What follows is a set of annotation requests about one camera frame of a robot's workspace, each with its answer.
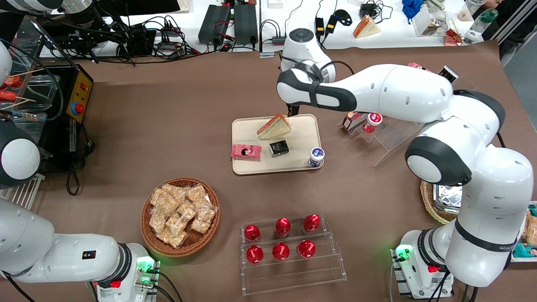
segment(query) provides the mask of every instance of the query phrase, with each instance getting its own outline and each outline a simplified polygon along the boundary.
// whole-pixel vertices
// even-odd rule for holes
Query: water bottle
[[[466,0],[457,18],[461,21],[471,21],[472,15],[487,2],[487,0]]]
[[[496,17],[498,17],[498,11],[495,9],[487,9],[482,12],[479,17],[476,18],[470,29],[465,33],[462,41],[467,44],[472,44],[477,41],[479,36],[487,29],[487,27],[489,27]]]

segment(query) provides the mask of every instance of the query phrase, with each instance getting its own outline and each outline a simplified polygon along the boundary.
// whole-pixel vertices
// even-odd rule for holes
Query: brown table surface
[[[418,62],[435,72],[449,65],[504,105],[506,145],[537,162],[537,135],[499,64],[495,42],[327,53],[356,71],[379,63]],[[258,53],[217,53],[136,67],[85,62],[97,82],[85,117],[97,148],[80,173],[82,194],[69,196],[65,174],[51,174],[33,210],[58,233],[105,234],[118,242],[143,244],[139,218],[151,191],[172,178],[196,177],[219,197],[220,227],[190,257],[157,256],[185,302],[389,301],[389,249],[407,231],[439,225],[423,207],[419,179],[406,167],[403,150],[373,168],[380,149],[344,134],[336,126],[344,113],[303,106],[301,113],[313,113],[318,120],[326,151],[322,169],[259,176],[232,171],[231,123],[286,111],[275,90],[278,65],[277,58],[259,59]],[[337,70],[339,78],[349,75],[345,67]],[[348,281],[243,298],[240,225],[311,213],[326,215]],[[479,291],[477,301],[534,301],[535,268],[512,264]],[[92,300],[82,282],[20,286],[38,302]],[[457,282],[456,296],[443,300],[459,301],[462,288]],[[0,282],[0,300],[25,301],[6,281]]]

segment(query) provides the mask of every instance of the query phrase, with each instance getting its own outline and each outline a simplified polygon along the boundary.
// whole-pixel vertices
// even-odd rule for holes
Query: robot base
[[[393,254],[395,255],[394,257],[398,257],[397,253],[399,253],[400,250],[407,250],[408,259],[403,262],[397,262],[394,266],[396,271],[398,269],[401,270],[402,279],[404,279],[407,289],[414,299],[429,299],[433,295],[438,283],[442,281],[445,273],[439,271],[429,272],[428,265],[425,264],[418,251],[418,237],[420,234],[421,231],[415,230],[410,231],[403,236],[401,245],[397,247],[396,252]],[[440,293],[441,298],[450,297],[452,295],[453,279],[452,275],[446,277],[442,292]],[[405,292],[402,290],[404,284],[401,284],[403,281],[400,281],[399,277],[397,277],[397,282],[400,284],[400,293],[408,294],[408,291]]]
[[[118,288],[96,286],[100,302],[145,302],[148,293],[153,292],[152,289],[141,285],[144,282],[153,281],[152,274],[139,272],[139,269],[156,269],[155,260],[138,243],[128,243],[127,247],[132,253],[129,272]]]

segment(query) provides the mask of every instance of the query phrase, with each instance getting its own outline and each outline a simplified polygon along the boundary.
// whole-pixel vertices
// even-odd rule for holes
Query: wicker basket
[[[420,191],[422,192],[423,203],[425,204],[425,209],[433,218],[439,221],[442,224],[447,224],[457,217],[455,214],[446,213],[439,211],[434,206],[434,197],[433,197],[433,184],[422,181],[422,184],[419,186]]]
[[[202,184],[205,188],[205,191],[209,195],[209,199],[211,200],[211,204],[217,206],[220,208],[220,204],[218,203],[218,198],[216,197],[216,194],[214,193],[213,189],[206,183],[195,179],[195,178],[176,178],[172,179],[170,181],[166,182],[167,184],[171,184],[174,186],[195,186],[197,184]],[[142,210],[142,217],[140,218],[140,229],[142,231],[142,236],[146,244],[153,249],[155,252],[168,256],[168,257],[185,257],[188,255],[191,255],[198,250],[200,250],[202,247],[204,247],[209,240],[214,236],[214,233],[216,233],[216,229],[218,228],[218,225],[220,224],[220,210],[216,212],[216,217],[213,220],[213,223],[211,224],[209,230],[205,234],[201,234],[199,232],[196,232],[192,229],[190,229],[190,222],[187,227],[187,233],[188,237],[186,238],[185,242],[181,247],[178,249],[173,248],[171,245],[168,245],[162,241],[160,241],[157,236],[155,235],[153,229],[149,226],[149,219],[151,218],[151,209],[153,208],[153,205],[149,202],[149,198],[146,201],[146,204],[143,206]]]

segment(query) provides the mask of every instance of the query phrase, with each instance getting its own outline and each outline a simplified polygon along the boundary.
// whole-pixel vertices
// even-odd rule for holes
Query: beige tray
[[[293,130],[284,135],[269,140],[256,137],[259,128],[272,117],[236,119],[231,125],[231,143],[243,145],[258,145],[261,150],[260,160],[245,160],[233,158],[233,172],[239,175],[288,172],[300,170],[315,170],[323,166],[312,167],[309,164],[309,153],[315,147],[321,146],[317,119],[311,114],[299,114],[288,118]],[[289,153],[272,157],[270,143],[286,140]]]

